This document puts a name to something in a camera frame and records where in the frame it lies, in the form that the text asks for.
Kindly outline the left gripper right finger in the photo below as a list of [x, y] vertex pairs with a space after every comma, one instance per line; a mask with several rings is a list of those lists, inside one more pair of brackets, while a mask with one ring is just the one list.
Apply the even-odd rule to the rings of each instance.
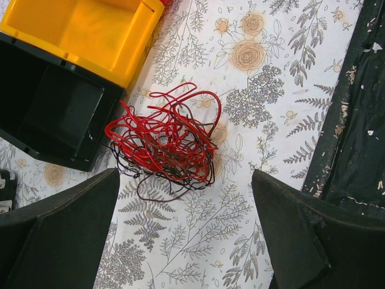
[[384, 220], [353, 213], [255, 170], [270, 288], [384, 288]]

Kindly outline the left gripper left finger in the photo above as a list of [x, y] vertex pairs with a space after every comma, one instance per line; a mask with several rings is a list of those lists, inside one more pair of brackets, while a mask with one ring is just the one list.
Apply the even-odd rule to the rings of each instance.
[[92, 288], [119, 187], [106, 169], [1, 214], [1, 288]]

